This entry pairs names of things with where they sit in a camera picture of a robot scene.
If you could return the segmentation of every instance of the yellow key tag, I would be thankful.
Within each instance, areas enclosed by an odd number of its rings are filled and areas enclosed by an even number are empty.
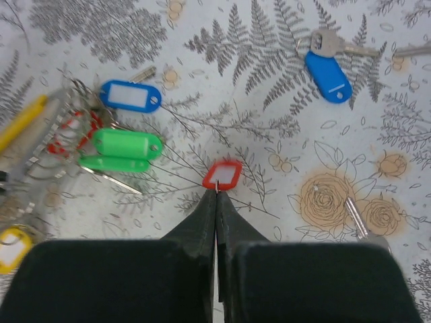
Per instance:
[[[0,274],[14,271],[33,247],[30,236],[18,227],[8,227],[0,234]]]

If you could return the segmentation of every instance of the plastic key tag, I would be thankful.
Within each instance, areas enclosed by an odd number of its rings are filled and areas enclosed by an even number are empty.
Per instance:
[[[30,236],[18,227],[0,234],[0,274],[14,271],[33,246]]]
[[[105,106],[150,113],[162,103],[162,95],[154,86],[113,79],[102,85],[100,100]]]
[[[202,180],[202,186],[215,190],[218,181],[219,190],[230,190],[238,184],[241,170],[242,163],[238,160],[217,161]]]
[[[343,103],[350,99],[352,86],[333,57],[321,57],[310,51],[305,56],[305,64],[326,100]]]
[[[163,151],[159,137],[138,131],[100,129],[93,134],[92,143],[103,156],[150,160]]]
[[[124,173],[142,173],[150,167],[147,160],[101,155],[82,156],[78,159],[78,164],[91,170]]]

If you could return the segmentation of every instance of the blue key tag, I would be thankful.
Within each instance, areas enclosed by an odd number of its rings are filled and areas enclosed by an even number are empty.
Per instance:
[[[305,55],[305,65],[326,100],[332,103],[343,103],[350,99],[352,86],[333,57],[321,57],[308,52]]]
[[[154,86],[113,79],[101,87],[100,100],[105,106],[150,113],[162,103],[162,95]]]

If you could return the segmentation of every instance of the orange rose pattern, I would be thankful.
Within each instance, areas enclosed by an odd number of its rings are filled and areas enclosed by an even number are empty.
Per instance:
[[[386,177],[399,177],[404,174],[407,169],[407,160],[404,156],[395,153],[393,155],[387,155],[382,161],[378,162],[378,172],[380,176],[385,175]]]
[[[399,207],[389,201],[373,199],[358,201],[356,204],[369,230],[374,234],[380,236],[393,234],[401,221]]]
[[[301,216],[305,222],[325,231],[345,223],[349,216],[344,203],[355,196],[344,180],[321,174],[308,180],[301,188]]]

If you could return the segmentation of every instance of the yellow pencil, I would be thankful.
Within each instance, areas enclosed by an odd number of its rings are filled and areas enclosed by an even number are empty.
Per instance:
[[[44,110],[48,96],[39,96],[0,133],[0,153]]]

